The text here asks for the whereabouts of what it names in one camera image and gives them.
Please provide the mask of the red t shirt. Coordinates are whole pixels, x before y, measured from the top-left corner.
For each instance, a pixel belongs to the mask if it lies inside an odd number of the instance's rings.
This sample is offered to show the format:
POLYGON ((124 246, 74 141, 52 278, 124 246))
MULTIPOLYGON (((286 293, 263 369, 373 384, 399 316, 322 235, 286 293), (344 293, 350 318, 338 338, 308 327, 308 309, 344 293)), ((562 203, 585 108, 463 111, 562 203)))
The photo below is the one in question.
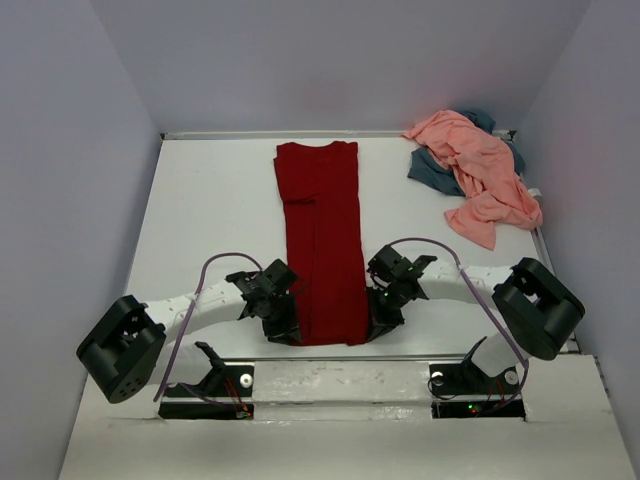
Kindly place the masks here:
POLYGON ((361 244, 358 144, 276 147, 287 264, 299 277, 304 346, 366 342, 368 300, 361 244))

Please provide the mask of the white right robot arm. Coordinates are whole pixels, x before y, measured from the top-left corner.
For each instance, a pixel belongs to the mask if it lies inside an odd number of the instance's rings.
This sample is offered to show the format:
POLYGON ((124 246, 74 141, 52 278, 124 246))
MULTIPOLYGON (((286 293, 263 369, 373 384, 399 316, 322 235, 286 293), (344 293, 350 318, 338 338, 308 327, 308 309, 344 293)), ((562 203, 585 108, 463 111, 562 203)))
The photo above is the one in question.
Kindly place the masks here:
POLYGON ((432 255, 415 260, 387 244, 369 261, 367 289, 370 336, 377 338, 404 322, 403 308, 416 300, 478 304, 497 332, 476 342, 458 364, 430 370, 435 397, 489 395, 504 384, 519 395, 522 375, 507 382, 532 358, 552 361, 583 319, 582 302, 539 260, 522 258, 507 267, 465 267, 460 259, 432 255))

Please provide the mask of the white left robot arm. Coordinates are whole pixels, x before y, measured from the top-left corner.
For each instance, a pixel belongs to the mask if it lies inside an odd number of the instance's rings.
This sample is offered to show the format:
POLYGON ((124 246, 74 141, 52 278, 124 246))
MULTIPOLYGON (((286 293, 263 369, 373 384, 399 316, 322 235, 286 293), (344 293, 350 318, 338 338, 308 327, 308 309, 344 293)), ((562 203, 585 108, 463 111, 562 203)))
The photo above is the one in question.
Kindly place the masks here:
POLYGON ((276 259, 264 270, 239 271, 205 285, 205 262, 196 290, 165 300, 118 298, 76 350, 90 378, 111 404, 138 394, 161 363, 165 390, 183 338, 198 330, 245 318, 258 318, 267 339, 299 342, 295 294, 298 275, 276 259))

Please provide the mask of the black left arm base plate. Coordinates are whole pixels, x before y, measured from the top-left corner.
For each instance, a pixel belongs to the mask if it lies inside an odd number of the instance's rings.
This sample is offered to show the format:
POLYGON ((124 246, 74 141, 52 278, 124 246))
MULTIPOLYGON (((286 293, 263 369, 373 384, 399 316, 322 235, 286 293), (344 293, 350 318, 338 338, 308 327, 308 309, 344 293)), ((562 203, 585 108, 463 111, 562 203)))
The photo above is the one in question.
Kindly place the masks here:
POLYGON ((254 365, 227 363, 223 373, 197 384, 177 383, 163 394, 158 415, 165 420, 241 420, 254 418, 254 365))

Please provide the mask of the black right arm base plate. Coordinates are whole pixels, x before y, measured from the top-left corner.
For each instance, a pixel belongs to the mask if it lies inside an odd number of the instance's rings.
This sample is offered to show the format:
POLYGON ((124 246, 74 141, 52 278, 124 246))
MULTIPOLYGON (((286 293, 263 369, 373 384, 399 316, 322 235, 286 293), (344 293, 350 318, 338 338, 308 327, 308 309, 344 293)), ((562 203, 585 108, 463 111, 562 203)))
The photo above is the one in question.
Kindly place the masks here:
POLYGON ((525 419, 520 378, 514 367, 494 378, 483 373, 467 378, 464 373, 460 363, 429 365, 427 388, 434 419, 525 419))

